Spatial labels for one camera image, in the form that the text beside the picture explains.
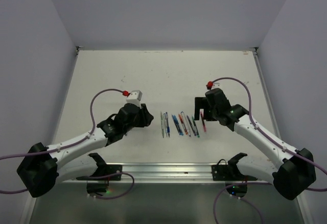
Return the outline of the blue capped pen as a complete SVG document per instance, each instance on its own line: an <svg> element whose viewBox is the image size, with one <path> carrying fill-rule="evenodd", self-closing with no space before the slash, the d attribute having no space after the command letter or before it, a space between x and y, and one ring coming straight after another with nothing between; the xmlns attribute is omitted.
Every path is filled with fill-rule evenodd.
<svg viewBox="0 0 327 224"><path fill-rule="evenodd" d="M190 135L192 136L192 134L191 134L191 129L190 129L190 126L189 126L189 124L188 124L188 121L187 121L187 118L186 118L185 113L184 113L183 111L181 111L180 114L182 115L182 117L183 117L183 119L184 119L184 122L185 122L185 124L186 124L186 127L187 127L187 129L188 129Z"/></svg>

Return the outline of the blue pen cap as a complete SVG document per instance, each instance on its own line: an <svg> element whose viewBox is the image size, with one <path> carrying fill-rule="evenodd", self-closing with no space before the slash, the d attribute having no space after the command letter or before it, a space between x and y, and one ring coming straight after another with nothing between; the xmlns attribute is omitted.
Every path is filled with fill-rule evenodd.
<svg viewBox="0 0 327 224"><path fill-rule="evenodd" d="M186 118L187 118L187 120L188 120L188 123L189 123L189 125L190 125L190 128L191 128L191 130L192 130L194 136L197 137L196 131L195 131L193 125L192 125L192 122L191 122L191 120L190 120L190 117L189 117L188 115L186 115Z"/></svg>

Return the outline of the red pen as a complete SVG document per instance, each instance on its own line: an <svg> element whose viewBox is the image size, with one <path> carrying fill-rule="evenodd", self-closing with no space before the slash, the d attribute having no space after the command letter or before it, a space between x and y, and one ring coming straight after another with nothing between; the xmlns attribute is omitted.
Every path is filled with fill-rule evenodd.
<svg viewBox="0 0 327 224"><path fill-rule="evenodd" d="M181 115L181 114L178 114L178 117L179 117L179 120L180 120L180 122L181 122L181 125L182 125L182 127L183 127L183 130L184 130L185 134L188 135L188 136L190 137L191 135L190 135L190 133L189 133L187 127L186 127L186 124L185 124L185 122L184 122L184 119L183 119L182 115Z"/></svg>

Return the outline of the grey pen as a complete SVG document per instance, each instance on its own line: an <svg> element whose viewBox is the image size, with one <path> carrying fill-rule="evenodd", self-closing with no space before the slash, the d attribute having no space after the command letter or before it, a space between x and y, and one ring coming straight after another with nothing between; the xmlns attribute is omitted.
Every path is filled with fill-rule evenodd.
<svg viewBox="0 0 327 224"><path fill-rule="evenodd" d="M160 111L160 123L161 123L161 134L162 137L165 137L165 125L164 125L164 116L163 113Z"/></svg>

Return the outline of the green pen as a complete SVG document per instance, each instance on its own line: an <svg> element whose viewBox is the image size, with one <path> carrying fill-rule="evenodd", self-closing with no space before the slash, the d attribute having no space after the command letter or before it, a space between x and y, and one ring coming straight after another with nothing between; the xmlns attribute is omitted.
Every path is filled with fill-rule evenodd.
<svg viewBox="0 0 327 224"><path fill-rule="evenodd" d="M198 138L200 138L199 131L198 131L198 128L197 128L197 125L196 125L196 122L195 122L195 119L194 119L193 116L192 116L192 122L193 122L194 130L195 130L195 132L196 132L196 136L197 136Z"/></svg>

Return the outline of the clear pen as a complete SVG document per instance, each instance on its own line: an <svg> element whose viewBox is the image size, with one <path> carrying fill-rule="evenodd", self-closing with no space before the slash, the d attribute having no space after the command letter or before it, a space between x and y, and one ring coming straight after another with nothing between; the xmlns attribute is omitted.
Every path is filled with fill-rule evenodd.
<svg viewBox="0 0 327 224"><path fill-rule="evenodd" d="M167 127L166 113L163 114L163 122L164 122L165 134L166 134L166 137L168 137L168 127Z"/></svg>

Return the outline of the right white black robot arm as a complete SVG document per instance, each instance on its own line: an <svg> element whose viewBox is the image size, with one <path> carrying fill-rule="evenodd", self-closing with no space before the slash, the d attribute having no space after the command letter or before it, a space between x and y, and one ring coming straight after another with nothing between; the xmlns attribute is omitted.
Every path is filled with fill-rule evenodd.
<svg viewBox="0 0 327 224"><path fill-rule="evenodd" d="M267 157L262 159L238 153L225 165L212 165L214 180L240 181L250 177L266 181L288 200L295 199L316 181L313 155L309 150L298 150L261 128L250 118L248 110L239 104L232 106L221 89L212 89L204 97L195 98L195 120L199 120L201 110L205 120L218 121L247 139Z"/></svg>

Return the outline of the red pen cap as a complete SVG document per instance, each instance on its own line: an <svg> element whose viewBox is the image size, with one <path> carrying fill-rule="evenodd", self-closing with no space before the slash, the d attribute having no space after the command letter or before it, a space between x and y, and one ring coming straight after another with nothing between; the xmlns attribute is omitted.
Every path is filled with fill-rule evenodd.
<svg viewBox="0 0 327 224"><path fill-rule="evenodd" d="M206 129L205 120L204 120L204 116L203 116L203 112L202 111L200 111L200 117L201 117L203 131L204 131L204 133L206 133L207 132L207 129Z"/></svg>

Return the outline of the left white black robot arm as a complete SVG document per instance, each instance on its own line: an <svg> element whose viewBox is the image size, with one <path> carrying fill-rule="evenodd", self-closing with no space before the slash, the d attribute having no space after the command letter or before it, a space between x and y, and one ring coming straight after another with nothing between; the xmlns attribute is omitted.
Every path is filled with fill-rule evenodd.
<svg viewBox="0 0 327 224"><path fill-rule="evenodd" d="M68 141L56 144L53 149L42 143L33 145L17 168L17 173L32 197L42 196L59 181L58 170L67 163L121 140L133 128L148 127L153 119L145 104L138 107L127 103L117 114L98 123L95 130L85 134L86 139L77 145Z"/></svg>

